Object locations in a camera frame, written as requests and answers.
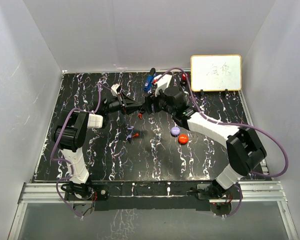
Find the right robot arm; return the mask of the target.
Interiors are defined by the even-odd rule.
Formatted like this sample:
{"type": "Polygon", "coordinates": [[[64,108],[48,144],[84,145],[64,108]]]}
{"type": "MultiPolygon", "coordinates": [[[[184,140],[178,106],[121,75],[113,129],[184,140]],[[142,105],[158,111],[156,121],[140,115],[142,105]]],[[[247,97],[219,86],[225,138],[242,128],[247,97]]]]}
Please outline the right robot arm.
{"type": "Polygon", "coordinates": [[[201,195],[225,198],[230,194],[231,187],[249,175],[267,156],[252,127],[225,125],[203,117],[201,112],[187,104],[184,92],[176,86],[146,96],[142,106],[148,114],[164,111],[172,116],[179,127],[202,134],[226,148],[228,165],[208,187],[197,190],[201,195]]]}

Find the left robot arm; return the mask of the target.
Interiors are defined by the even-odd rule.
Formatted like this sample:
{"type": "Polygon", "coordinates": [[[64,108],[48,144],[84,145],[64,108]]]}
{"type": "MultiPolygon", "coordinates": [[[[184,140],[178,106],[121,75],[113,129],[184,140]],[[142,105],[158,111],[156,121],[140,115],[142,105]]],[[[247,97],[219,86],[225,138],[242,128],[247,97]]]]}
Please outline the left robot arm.
{"type": "Polygon", "coordinates": [[[117,96],[95,101],[91,111],[77,108],[61,111],[52,139],[55,142],[53,150],[61,151],[70,173],[69,182],[61,186],[63,191],[83,200],[92,197],[94,188],[83,154],[87,130],[105,128],[111,113],[120,111],[129,115],[141,110],[142,103],[118,93],[117,96]]]}

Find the black earbud charging case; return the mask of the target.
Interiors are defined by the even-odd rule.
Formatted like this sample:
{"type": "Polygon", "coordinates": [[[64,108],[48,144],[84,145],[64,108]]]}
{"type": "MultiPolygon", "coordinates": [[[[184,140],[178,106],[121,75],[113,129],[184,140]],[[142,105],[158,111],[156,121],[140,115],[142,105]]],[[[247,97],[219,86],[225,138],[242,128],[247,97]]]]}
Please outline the black earbud charging case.
{"type": "Polygon", "coordinates": [[[145,106],[142,105],[142,106],[140,107],[139,111],[140,111],[142,114],[144,114],[144,113],[146,112],[145,106]]]}

